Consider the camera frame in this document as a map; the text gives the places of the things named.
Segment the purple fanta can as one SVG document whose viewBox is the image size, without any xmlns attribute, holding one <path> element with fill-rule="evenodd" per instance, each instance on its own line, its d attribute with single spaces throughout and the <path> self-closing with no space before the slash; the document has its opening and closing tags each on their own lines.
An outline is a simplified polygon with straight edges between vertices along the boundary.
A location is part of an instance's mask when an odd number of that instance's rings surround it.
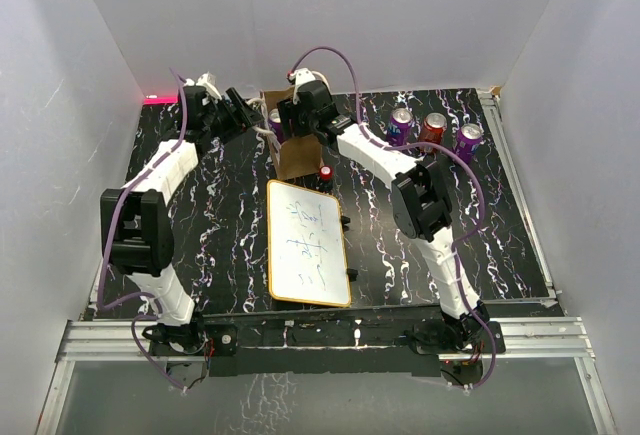
<svg viewBox="0 0 640 435">
<path fill-rule="evenodd" d="M 394 109 L 387 124 L 386 141 L 392 146 L 406 145 L 413 123 L 414 117 L 408 108 Z"/>
</svg>

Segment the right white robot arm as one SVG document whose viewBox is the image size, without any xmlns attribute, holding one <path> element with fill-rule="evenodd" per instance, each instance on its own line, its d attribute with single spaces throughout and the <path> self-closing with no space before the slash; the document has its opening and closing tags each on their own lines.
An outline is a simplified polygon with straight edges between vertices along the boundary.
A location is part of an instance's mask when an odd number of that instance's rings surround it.
<svg viewBox="0 0 640 435">
<path fill-rule="evenodd" d="M 277 104 L 286 139 L 312 135 L 390 190 L 396 226 L 415 241 L 436 282 L 447 343 L 460 352 L 471 350 L 489 315 L 457 254 L 452 203 L 437 165 L 401 152 L 341 114 L 327 85 L 314 76 L 291 85 L 292 93 Z"/>
</svg>

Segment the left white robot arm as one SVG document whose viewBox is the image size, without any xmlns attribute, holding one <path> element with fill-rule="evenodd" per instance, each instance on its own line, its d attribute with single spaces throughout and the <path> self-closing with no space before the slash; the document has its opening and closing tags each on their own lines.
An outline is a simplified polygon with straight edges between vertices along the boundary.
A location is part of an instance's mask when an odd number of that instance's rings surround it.
<svg viewBox="0 0 640 435">
<path fill-rule="evenodd" d="M 178 101 L 175 123 L 146 165 L 125 185 L 100 197 L 102 266 L 96 304 L 105 311 L 146 298 L 160 324 L 175 326 L 174 345 L 194 354 L 204 347 L 207 331 L 191 320 L 195 302 L 172 265 L 169 205 L 213 141 L 232 141 L 259 125 L 263 116 L 235 88 L 221 92 L 205 75 L 183 81 Z"/>
</svg>

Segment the red can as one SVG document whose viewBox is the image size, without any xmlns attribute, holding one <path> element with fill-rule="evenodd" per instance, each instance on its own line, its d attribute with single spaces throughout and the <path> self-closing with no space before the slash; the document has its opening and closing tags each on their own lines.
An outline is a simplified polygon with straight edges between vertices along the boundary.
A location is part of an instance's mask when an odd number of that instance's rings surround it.
<svg viewBox="0 0 640 435">
<path fill-rule="evenodd" d="M 440 144 L 447 129 L 447 118 L 437 112 L 429 113 L 423 120 L 419 142 Z"/>
</svg>

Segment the brown canvas bag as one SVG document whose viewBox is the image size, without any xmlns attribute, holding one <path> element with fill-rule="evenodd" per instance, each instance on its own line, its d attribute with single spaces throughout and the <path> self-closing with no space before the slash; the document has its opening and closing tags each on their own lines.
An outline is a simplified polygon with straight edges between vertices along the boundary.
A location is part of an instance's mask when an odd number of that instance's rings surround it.
<svg viewBox="0 0 640 435">
<path fill-rule="evenodd" d="M 322 81 L 329 89 L 324 75 L 317 71 L 312 73 L 316 77 L 315 81 Z M 286 90 L 262 92 L 259 98 L 248 101 L 248 104 L 257 108 L 263 116 L 263 121 L 254 130 L 264 138 L 276 176 L 282 181 L 316 174 L 323 165 L 322 146 L 314 135 L 291 138 L 279 143 L 268 123 L 269 112 L 277 109 L 279 101 L 291 95 L 296 97 L 298 87 L 291 85 L 291 88 Z"/>
</svg>

